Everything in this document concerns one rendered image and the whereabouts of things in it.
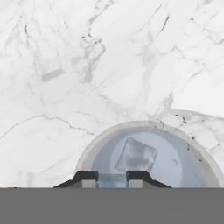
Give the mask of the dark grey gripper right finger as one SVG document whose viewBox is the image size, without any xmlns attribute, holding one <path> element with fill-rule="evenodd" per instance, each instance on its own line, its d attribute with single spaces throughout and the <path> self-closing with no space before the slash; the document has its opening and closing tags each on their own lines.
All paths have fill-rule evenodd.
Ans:
<svg viewBox="0 0 224 224">
<path fill-rule="evenodd" d="M 153 179 L 147 171 L 126 171 L 126 179 L 128 182 L 131 180 L 142 180 L 143 182 L 151 184 L 155 187 L 170 188 L 169 185 Z"/>
</svg>

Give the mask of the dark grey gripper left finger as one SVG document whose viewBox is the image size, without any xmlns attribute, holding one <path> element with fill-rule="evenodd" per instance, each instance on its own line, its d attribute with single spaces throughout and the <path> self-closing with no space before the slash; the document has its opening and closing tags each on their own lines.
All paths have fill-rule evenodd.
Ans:
<svg viewBox="0 0 224 224">
<path fill-rule="evenodd" d="M 77 171 L 72 179 L 56 185 L 56 188 L 96 188 L 98 177 L 98 171 Z"/>
</svg>

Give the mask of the clear ice cube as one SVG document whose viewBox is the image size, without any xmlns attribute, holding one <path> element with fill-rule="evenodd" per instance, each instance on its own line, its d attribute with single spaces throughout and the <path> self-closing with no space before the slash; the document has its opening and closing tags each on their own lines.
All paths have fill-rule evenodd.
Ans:
<svg viewBox="0 0 224 224">
<path fill-rule="evenodd" d="M 150 171 L 157 155 L 157 149 L 128 137 L 115 168 L 122 172 Z"/>
</svg>

